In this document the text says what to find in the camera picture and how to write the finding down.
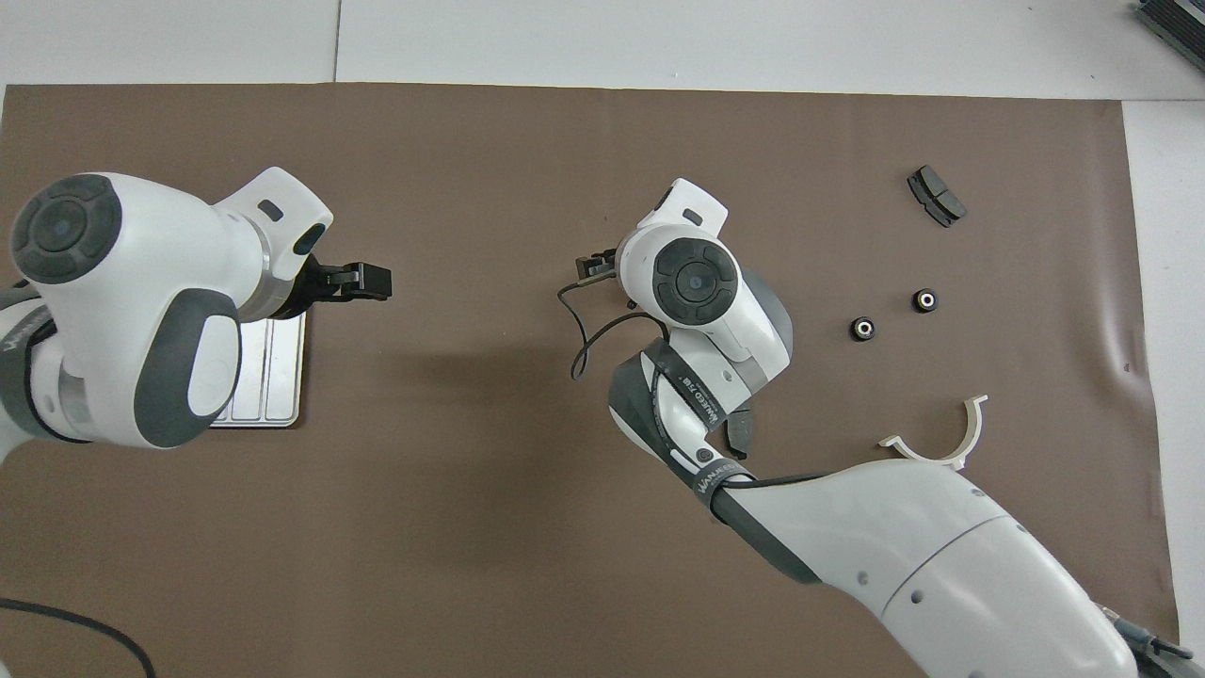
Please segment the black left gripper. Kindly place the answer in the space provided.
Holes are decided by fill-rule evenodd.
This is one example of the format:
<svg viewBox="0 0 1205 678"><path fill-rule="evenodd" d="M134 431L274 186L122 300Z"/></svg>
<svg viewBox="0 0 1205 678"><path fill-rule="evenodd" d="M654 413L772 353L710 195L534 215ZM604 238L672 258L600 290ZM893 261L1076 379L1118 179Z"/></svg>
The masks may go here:
<svg viewBox="0 0 1205 678"><path fill-rule="evenodd" d="M327 266L307 257L294 281L294 316L315 303L349 303L353 300L384 301L392 296L392 271L375 265Z"/></svg>

